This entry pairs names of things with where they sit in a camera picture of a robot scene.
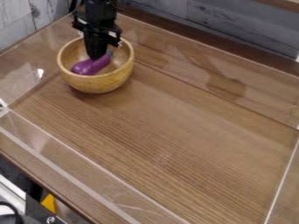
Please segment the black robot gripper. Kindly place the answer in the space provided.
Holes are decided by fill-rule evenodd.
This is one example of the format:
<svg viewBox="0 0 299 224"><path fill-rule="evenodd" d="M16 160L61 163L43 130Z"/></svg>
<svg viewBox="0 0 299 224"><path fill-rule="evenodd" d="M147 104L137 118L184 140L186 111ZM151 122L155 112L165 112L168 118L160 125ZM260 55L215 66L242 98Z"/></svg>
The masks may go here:
<svg viewBox="0 0 299 224"><path fill-rule="evenodd" d="M87 54L92 60L100 58L108 45L119 47L121 28L116 24L117 0L85 0L84 10L72 12L72 27L83 32Z"/></svg>

